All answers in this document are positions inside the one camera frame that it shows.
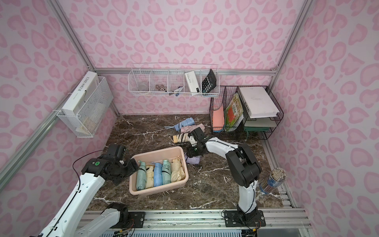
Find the pink umbrella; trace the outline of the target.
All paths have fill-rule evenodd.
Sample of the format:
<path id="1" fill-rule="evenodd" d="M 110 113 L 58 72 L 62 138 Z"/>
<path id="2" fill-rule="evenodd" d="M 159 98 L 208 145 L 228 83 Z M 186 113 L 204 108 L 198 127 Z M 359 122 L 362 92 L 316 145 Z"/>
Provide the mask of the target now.
<path id="1" fill-rule="evenodd" d="M 189 133 L 194 131 L 195 129 L 200 128 L 203 132 L 205 132 L 205 126 L 201 123 L 198 125 L 187 125 L 180 129 L 181 133 Z"/>

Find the light blue umbrella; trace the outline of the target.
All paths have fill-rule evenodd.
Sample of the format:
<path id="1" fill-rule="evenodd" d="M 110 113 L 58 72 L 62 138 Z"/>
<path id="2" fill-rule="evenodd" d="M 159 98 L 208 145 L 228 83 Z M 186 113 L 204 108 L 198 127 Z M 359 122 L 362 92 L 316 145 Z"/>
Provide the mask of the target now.
<path id="1" fill-rule="evenodd" d="M 162 181 L 162 164 L 155 163 L 154 168 L 154 187 L 159 187 L 163 184 Z"/>
<path id="2" fill-rule="evenodd" d="M 181 128 L 185 127 L 185 126 L 190 126 L 190 125 L 195 125 L 195 121 L 193 118 L 187 118 L 179 123 L 177 123 L 176 125 L 174 126 L 165 126 L 164 128 L 165 129 L 175 129 L 176 131 L 180 131 Z"/>

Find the lavender purple umbrella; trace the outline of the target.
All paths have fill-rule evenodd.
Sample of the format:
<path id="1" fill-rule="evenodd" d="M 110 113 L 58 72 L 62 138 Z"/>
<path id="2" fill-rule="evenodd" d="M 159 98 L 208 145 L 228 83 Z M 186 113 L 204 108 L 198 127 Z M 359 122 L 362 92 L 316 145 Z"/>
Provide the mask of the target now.
<path id="1" fill-rule="evenodd" d="M 187 164 L 199 165 L 200 160 L 201 160 L 201 156 L 189 157 L 188 154 L 185 153 L 185 161 Z"/>

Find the beige umbrella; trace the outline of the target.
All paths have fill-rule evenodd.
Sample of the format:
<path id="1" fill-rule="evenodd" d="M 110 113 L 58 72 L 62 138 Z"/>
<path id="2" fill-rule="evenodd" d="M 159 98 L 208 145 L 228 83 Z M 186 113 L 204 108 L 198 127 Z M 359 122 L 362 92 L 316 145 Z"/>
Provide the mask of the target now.
<path id="1" fill-rule="evenodd" d="M 155 166 L 146 166 L 146 186 L 145 189 L 154 187 L 154 168 Z"/>

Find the tan khaki umbrella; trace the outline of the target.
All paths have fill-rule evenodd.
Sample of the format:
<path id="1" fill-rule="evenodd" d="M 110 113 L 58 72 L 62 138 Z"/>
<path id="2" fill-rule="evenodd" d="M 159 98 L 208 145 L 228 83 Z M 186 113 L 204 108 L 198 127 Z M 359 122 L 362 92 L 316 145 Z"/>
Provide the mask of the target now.
<path id="1" fill-rule="evenodd" d="M 182 166 L 182 159 L 177 157 L 171 162 L 171 183 L 181 181 L 185 178 L 185 172 Z"/>

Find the pink plastic storage box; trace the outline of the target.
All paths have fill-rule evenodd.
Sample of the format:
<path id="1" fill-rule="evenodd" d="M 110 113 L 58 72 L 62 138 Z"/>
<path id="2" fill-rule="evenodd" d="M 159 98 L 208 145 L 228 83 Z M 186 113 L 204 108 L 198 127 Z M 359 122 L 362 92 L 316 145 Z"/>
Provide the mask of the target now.
<path id="1" fill-rule="evenodd" d="M 182 188 L 189 179 L 184 151 L 179 146 L 138 154 L 132 158 L 140 168 L 129 180 L 129 191 L 134 196 Z"/>

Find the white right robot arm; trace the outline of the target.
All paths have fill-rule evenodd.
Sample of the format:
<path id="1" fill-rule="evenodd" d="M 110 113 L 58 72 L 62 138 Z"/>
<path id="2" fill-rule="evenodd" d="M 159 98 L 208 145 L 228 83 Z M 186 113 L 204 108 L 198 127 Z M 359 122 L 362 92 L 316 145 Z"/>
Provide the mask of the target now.
<path id="1" fill-rule="evenodd" d="M 187 156 L 197 157 L 205 153 L 213 153 L 228 162 L 234 181 L 239 186 L 239 201 L 236 211 L 222 211 L 226 227 L 247 227 L 257 230 L 265 227 L 265 217 L 258 210 L 256 203 L 256 186 L 262 167 L 251 148 L 243 143 L 231 144 L 214 136 L 206 135 L 202 129 L 196 128 L 189 133 Z"/>

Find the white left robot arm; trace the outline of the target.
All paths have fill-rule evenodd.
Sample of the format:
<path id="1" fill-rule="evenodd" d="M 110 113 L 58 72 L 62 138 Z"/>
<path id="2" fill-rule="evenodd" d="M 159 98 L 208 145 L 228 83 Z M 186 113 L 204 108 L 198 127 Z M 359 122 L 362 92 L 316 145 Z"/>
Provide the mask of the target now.
<path id="1" fill-rule="evenodd" d="M 113 202 L 89 224 L 78 228 L 95 194 L 106 181 L 118 185 L 138 171 L 135 159 L 124 158 L 125 151 L 125 146 L 111 144 L 104 154 L 88 160 L 77 174 L 78 182 L 71 194 L 39 236 L 99 237 L 110 228 L 134 227 L 127 206 Z"/>

